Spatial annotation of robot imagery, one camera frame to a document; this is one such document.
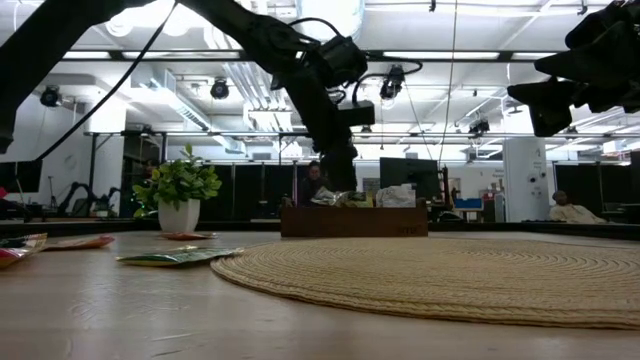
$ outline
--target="wooden box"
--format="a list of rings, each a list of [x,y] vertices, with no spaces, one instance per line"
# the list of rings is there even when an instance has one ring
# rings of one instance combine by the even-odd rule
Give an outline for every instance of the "wooden box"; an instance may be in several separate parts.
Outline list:
[[[427,236],[426,208],[284,208],[282,237]]]

